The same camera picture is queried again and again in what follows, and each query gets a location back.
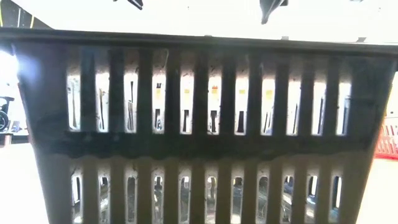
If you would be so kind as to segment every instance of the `red basket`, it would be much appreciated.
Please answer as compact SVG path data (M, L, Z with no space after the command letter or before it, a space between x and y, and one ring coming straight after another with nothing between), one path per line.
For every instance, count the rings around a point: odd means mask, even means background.
M384 118L374 157L398 160L398 118Z

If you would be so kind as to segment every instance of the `ceiling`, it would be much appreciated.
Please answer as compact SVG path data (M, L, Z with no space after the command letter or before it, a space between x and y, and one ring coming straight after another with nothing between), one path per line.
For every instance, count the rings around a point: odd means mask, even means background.
M394 0L289 0L261 25L259 0L13 0L54 29L258 39L398 42Z

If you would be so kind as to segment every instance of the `black plastic basket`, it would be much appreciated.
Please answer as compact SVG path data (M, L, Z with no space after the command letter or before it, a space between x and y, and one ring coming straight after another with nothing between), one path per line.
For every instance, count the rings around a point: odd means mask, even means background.
M396 47L11 29L0 30L0 40L19 61L50 223L355 223ZM132 73L134 87L126 84ZM181 106L188 73L191 110ZM326 92L314 134L320 73ZM214 74L220 86L209 86ZM101 75L109 77L107 91L98 90ZM153 75L165 82L155 85ZM246 90L237 89L240 76ZM264 77L274 82L272 115L262 109ZM292 80L300 80L301 94L287 134ZM341 82L351 94L338 115ZM70 121L68 92L80 99L78 121ZM212 109L208 101L219 93ZM238 94L247 105L236 103ZM97 118L107 102L108 117Z

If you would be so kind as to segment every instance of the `white floor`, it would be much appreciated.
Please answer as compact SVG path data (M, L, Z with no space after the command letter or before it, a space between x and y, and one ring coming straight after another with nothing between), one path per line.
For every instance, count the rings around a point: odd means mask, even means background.
M357 224L398 223L398 162L372 164ZM30 144L0 148L0 223L48 223Z

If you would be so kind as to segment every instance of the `tire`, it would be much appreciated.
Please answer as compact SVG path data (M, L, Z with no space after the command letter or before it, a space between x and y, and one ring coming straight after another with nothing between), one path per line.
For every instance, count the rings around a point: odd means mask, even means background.
M0 132L4 131L8 126L8 116L5 112L0 111Z

